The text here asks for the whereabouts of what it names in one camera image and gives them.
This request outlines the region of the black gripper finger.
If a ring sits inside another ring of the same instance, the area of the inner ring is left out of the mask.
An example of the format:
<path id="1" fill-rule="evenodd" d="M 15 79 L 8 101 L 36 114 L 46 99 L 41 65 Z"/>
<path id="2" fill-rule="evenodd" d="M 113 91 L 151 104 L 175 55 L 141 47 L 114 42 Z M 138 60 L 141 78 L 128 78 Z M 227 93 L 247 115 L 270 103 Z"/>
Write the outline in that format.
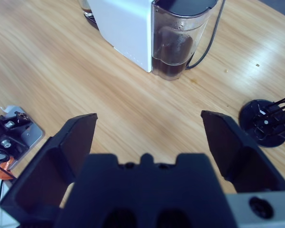
<path id="1" fill-rule="evenodd" d="M 43 144 L 0 201 L 21 228 L 51 228 L 60 203 L 90 153 L 97 114 L 69 119 Z"/>
<path id="2" fill-rule="evenodd" d="M 209 150 L 238 193 L 285 191 L 285 179 L 256 142 L 228 115 L 201 111 Z"/>

